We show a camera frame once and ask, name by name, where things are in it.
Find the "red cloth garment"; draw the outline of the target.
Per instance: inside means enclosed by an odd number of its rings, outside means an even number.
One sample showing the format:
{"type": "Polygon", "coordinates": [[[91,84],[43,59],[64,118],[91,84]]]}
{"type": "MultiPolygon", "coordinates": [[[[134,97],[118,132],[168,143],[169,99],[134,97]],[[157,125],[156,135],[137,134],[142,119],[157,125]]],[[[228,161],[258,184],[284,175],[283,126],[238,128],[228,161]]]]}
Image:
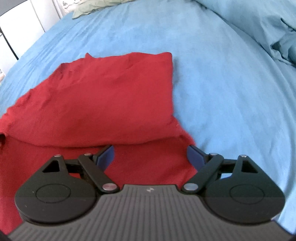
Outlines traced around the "red cloth garment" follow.
{"type": "Polygon", "coordinates": [[[1,230],[21,219],[14,196],[56,154],[76,159],[107,145],[117,185],[175,184],[196,174],[190,135],[174,117],[171,53],[130,53],[61,64],[1,117],[1,230]]]}

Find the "blue bed sheet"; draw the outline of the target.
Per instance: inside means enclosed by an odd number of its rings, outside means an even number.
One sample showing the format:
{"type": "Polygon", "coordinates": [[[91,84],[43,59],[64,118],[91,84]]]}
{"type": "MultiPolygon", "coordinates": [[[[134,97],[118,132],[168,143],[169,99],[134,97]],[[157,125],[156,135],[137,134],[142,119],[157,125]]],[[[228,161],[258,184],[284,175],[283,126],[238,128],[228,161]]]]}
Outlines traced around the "blue bed sheet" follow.
{"type": "Polygon", "coordinates": [[[283,190],[278,222],[295,232],[295,68],[196,1],[132,1],[66,15],[10,69],[1,113],[61,63],[171,52],[175,115],[201,149],[250,156],[283,190]]]}

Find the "blue duvet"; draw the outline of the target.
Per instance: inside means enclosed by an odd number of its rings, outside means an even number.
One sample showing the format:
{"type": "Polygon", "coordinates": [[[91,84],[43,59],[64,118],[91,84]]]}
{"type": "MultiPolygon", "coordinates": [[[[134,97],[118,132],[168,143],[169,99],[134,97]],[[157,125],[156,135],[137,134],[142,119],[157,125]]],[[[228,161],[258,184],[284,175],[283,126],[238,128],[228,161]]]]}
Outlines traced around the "blue duvet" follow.
{"type": "Polygon", "coordinates": [[[295,1],[198,1],[247,33],[274,59],[295,65],[295,1]]]}

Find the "white wardrobe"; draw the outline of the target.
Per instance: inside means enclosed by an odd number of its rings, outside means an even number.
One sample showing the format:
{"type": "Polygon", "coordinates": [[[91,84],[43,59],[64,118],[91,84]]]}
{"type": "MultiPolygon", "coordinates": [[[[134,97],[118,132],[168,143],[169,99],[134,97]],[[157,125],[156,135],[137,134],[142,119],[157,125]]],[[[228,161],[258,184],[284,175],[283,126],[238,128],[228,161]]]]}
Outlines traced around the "white wardrobe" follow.
{"type": "Polygon", "coordinates": [[[58,1],[1,1],[1,71],[8,72],[63,15],[58,1]]]}

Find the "sage green pillow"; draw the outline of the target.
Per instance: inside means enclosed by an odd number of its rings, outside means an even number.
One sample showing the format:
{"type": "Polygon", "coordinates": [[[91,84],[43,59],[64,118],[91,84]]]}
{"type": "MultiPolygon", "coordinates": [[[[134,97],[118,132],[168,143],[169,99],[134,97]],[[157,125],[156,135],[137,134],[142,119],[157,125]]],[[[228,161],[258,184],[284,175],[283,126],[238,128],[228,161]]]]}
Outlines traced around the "sage green pillow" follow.
{"type": "Polygon", "coordinates": [[[72,18],[77,19],[89,15],[97,10],[128,3],[132,0],[88,0],[80,2],[73,11],[72,18]]]}

